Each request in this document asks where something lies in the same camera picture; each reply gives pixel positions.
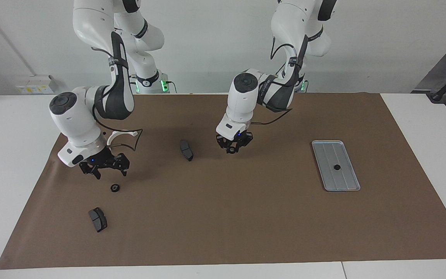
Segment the white robotic arm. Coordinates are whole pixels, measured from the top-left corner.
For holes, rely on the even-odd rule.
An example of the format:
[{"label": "white robotic arm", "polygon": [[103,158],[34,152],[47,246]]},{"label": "white robotic arm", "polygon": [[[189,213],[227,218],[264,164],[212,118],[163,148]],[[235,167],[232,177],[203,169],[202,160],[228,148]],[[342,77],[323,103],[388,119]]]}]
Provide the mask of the white robotic arm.
[{"label": "white robotic arm", "polygon": [[330,19],[336,0],[279,0],[271,19],[272,53],[284,48],[286,62],[277,76],[248,69],[237,75],[228,94],[228,106],[216,127],[216,139],[227,153],[234,154],[253,139],[248,132],[253,111],[260,104],[273,112],[288,112],[293,93],[303,83],[306,68],[305,54],[323,56],[329,51],[331,39],[321,21]]},{"label": "white robotic arm", "polygon": [[84,173],[98,179],[101,168],[118,169],[123,175],[129,169],[124,154],[113,156],[96,123],[96,114],[123,120],[134,109],[127,60],[133,65],[141,88],[164,91],[154,59],[146,53],[161,48],[164,37],[161,30],[143,18],[139,5],[140,0],[74,0],[75,33],[93,50],[108,55],[111,84],[78,87],[57,95],[50,103],[50,113],[69,140],[58,153],[60,160],[69,167],[79,164]]}]

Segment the small black part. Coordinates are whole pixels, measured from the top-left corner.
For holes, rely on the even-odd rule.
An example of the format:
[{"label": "small black part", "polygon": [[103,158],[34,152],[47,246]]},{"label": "small black part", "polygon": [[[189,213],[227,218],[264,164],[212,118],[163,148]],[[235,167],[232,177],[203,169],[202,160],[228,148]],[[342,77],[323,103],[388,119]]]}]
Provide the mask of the small black part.
[{"label": "small black part", "polygon": [[89,210],[89,217],[91,218],[92,224],[94,224],[94,228],[96,228],[98,233],[108,227],[106,217],[100,208]]},{"label": "small black part", "polygon": [[84,160],[84,157],[82,155],[78,155],[77,157],[75,157],[75,159],[73,159],[72,164],[76,165],[80,162],[82,162]]},{"label": "small black part", "polygon": [[257,87],[258,80],[253,74],[245,72],[237,75],[233,80],[233,84],[238,92],[246,93]]},{"label": "small black part", "polygon": [[327,21],[331,18],[333,13],[333,8],[335,7],[336,0],[323,0],[319,13],[317,14],[317,19],[319,21]]},{"label": "small black part", "polygon": [[118,184],[113,184],[111,185],[111,192],[116,193],[118,191],[120,191],[120,186]]},{"label": "small black part", "polygon": [[189,142],[182,139],[180,141],[180,150],[182,151],[182,155],[191,162],[194,159],[194,153],[192,152]]},{"label": "small black part", "polygon": [[49,103],[49,109],[54,115],[62,115],[71,109],[77,102],[77,95],[72,92],[64,92],[57,95]]}]

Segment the brown mat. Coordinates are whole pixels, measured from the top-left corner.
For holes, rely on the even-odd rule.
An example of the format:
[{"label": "brown mat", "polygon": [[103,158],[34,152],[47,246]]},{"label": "brown mat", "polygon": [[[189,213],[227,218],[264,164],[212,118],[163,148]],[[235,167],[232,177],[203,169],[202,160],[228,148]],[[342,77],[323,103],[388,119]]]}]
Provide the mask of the brown mat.
[{"label": "brown mat", "polygon": [[[60,136],[0,269],[446,258],[446,209],[379,95],[296,95],[236,155],[215,139],[225,95],[135,100],[128,120],[108,122],[145,128],[136,153],[115,150],[129,175],[101,170],[97,181],[67,168]],[[258,107],[254,120],[275,117]],[[313,140],[345,143],[361,191],[323,190]],[[101,233],[87,214],[95,207],[108,219]]]}]

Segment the black cap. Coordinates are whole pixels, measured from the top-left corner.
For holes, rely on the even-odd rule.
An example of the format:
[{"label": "black cap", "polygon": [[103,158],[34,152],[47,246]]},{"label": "black cap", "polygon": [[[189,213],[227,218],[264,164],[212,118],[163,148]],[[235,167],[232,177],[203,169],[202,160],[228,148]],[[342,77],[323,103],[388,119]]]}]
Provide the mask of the black cap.
[{"label": "black cap", "polygon": [[55,115],[62,115],[67,110],[71,109],[77,102],[77,95],[72,92],[64,92],[51,100],[49,103],[49,109]]},{"label": "black cap", "polygon": [[248,72],[239,74],[233,80],[235,89],[240,93],[246,93],[254,90],[257,87],[257,83],[257,78],[253,74],[250,74]]}]

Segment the metal tray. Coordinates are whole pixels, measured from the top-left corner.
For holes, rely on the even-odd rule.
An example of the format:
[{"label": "metal tray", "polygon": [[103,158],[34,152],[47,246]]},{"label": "metal tray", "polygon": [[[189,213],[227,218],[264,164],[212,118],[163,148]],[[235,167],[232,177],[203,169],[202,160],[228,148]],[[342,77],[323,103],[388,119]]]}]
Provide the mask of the metal tray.
[{"label": "metal tray", "polygon": [[342,141],[313,141],[314,155],[327,191],[359,191],[361,186]]}]

